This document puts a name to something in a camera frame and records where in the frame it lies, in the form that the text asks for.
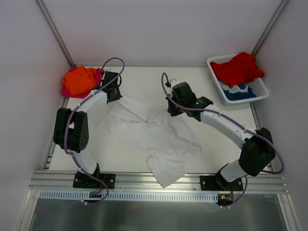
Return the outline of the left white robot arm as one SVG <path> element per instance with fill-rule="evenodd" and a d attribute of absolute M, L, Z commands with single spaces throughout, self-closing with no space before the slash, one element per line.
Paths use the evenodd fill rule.
<path fill-rule="evenodd" d="M 91 188 L 100 184 L 100 168 L 87 146 L 90 140 L 88 120 L 104 105 L 119 100 L 122 95 L 119 73 L 106 71 L 99 85 L 75 109 L 60 108 L 56 114 L 53 142 L 73 158 L 78 172 L 84 175 L 84 182 Z"/>

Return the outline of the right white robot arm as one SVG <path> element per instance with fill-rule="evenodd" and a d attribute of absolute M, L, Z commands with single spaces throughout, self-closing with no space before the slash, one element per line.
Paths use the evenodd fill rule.
<path fill-rule="evenodd" d="M 171 116 L 185 113 L 215 128 L 240 148 L 240 157 L 215 174 L 215 184 L 220 190 L 227 190 L 237 178 L 257 176 L 275 158 L 271 133 L 267 129 L 250 131 L 224 114 L 210 99 L 196 97 L 187 82 L 178 83 L 172 79 L 163 84 L 163 88 L 170 89 L 167 101 Z"/>

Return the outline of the blue white t shirt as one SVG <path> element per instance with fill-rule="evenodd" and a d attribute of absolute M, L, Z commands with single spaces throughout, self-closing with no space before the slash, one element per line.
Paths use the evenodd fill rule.
<path fill-rule="evenodd" d="M 219 81 L 219 84 L 223 89 L 225 96 L 230 101 L 238 101 L 256 97 L 252 89 L 246 84 L 233 85 L 232 87 L 229 87 L 221 81 Z"/>

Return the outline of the red crumpled t shirt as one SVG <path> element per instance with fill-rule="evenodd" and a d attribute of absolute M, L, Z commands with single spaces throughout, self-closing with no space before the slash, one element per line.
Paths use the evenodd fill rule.
<path fill-rule="evenodd" d="M 246 52 L 239 53 L 229 62 L 218 64 L 211 61 L 210 65 L 217 79 L 229 87 L 247 84 L 265 76 L 265 73 L 257 67 L 255 56 Z"/>

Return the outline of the white plastic basket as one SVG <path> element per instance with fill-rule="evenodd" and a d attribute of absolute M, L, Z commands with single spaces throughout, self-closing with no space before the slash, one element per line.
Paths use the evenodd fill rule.
<path fill-rule="evenodd" d="M 227 98 L 226 94 L 224 93 L 224 89 L 221 87 L 210 63 L 211 62 L 215 62 L 218 64 L 226 63 L 226 62 L 229 62 L 236 55 L 237 53 L 214 56 L 214 57 L 208 58 L 206 61 L 208 68 L 210 70 L 210 73 L 211 73 L 212 81 L 214 82 L 214 86 L 218 92 L 218 96 L 220 100 L 222 101 L 222 104 L 224 106 L 233 106 L 233 105 L 238 105 L 238 104 L 243 104 L 243 103 L 251 103 L 251 102 L 255 102 L 255 101 L 267 98 L 269 96 L 269 91 L 261 78 L 257 78 L 253 82 L 250 82 L 247 84 L 247 86 L 255 94 L 255 97 L 248 98 L 248 99 L 239 99 L 239 100 L 234 100 L 234 101 L 231 101 Z"/>

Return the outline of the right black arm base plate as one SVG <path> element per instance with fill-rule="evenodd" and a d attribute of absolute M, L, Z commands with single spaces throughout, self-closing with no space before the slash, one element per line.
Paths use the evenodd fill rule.
<path fill-rule="evenodd" d="M 223 177 L 216 175 L 200 176 L 200 187 L 202 191 L 235 191 L 242 192 L 243 182 L 241 178 L 237 178 L 231 182 L 227 182 Z"/>

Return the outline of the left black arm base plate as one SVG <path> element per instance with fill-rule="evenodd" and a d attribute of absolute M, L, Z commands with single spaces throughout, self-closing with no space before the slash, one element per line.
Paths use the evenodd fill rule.
<path fill-rule="evenodd" d="M 116 174 L 106 174 L 106 173 L 100 173 L 98 176 L 98 179 L 100 179 L 102 182 L 106 184 L 106 186 L 109 189 L 115 188 L 115 179 Z M 73 188 L 79 188 L 79 189 L 98 189 L 101 186 L 101 183 L 97 180 L 94 180 L 93 178 L 89 177 L 86 174 L 77 172 L 74 177 L 73 182 Z"/>

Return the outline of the aluminium front rail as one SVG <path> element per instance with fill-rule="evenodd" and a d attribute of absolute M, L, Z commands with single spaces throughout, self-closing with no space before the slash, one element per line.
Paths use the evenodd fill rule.
<path fill-rule="evenodd" d="M 61 189 L 73 188 L 74 171 L 35 171 L 32 175 L 30 189 Z M 115 191 L 126 192 L 168 192 L 192 193 L 200 192 L 202 174 L 186 174 L 175 183 L 163 188 L 152 173 L 115 173 Z M 261 174 L 249 176 L 246 192 L 251 194 L 289 194 L 289 189 L 282 175 Z"/>

